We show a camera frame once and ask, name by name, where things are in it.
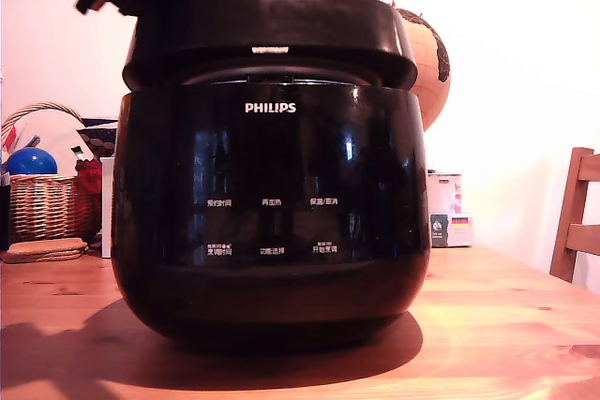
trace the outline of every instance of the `wooden table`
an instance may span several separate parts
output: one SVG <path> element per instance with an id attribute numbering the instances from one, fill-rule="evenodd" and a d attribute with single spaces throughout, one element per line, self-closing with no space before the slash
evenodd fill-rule
<path id="1" fill-rule="evenodd" d="M 433 250 L 372 344 L 295 357 L 176 347 L 129 312 L 109 260 L 3 265 L 1 345 L 3 400 L 600 398 L 600 297 L 482 248 Z"/>

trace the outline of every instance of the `chair backrest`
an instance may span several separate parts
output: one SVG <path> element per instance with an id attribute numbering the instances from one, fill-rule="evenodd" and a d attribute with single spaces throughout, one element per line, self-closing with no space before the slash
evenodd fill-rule
<path id="1" fill-rule="evenodd" d="M 569 283 L 573 281 L 577 252 L 600 256 L 600 225 L 581 225 L 589 182 L 600 182 L 600 154 L 576 147 L 571 154 L 550 265 L 550 274 Z"/>

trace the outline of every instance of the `basket handle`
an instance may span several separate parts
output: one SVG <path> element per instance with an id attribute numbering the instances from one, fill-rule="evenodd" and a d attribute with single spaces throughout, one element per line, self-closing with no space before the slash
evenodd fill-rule
<path id="1" fill-rule="evenodd" d="M 4 147 L 8 139 L 8 132 L 10 131 L 10 128 L 14 126 L 19 119 L 23 118 L 30 112 L 42 110 L 57 110 L 65 112 L 67 114 L 70 114 L 83 124 L 82 117 L 79 115 L 79 113 L 70 107 L 66 107 L 65 105 L 61 105 L 60 103 L 53 102 L 34 103 L 31 105 L 27 105 L 26 107 L 23 107 L 20 110 L 16 110 L 9 117 L 7 117 L 6 121 L 4 121 L 4 123 L 2 124 L 2 147 Z"/>

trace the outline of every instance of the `cardboard box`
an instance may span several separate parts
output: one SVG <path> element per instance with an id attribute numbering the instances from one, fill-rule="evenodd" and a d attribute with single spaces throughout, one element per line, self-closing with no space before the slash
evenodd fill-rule
<path id="1" fill-rule="evenodd" d="M 470 215 L 431 215 L 433 247 L 473 245 L 473 218 Z"/>
<path id="2" fill-rule="evenodd" d="M 427 199 L 432 215 L 462 213 L 462 176 L 458 173 L 433 172 L 427 175 Z"/>
<path id="3" fill-rule="evenodd" d="M 102 163 L 102 257 L 111 257 L 113 229 L 113 168 L 114 157 L 101 158 Z"/>

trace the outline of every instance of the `blue ball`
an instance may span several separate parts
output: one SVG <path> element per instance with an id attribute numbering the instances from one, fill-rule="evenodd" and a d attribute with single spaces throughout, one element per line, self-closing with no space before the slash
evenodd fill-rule
<path id="1" fill-rule="evenodd" d="M 7 160 L 10 175 L 58 173 L 53 156 L 36 147 L 25 147 L 13 153 Z"/>

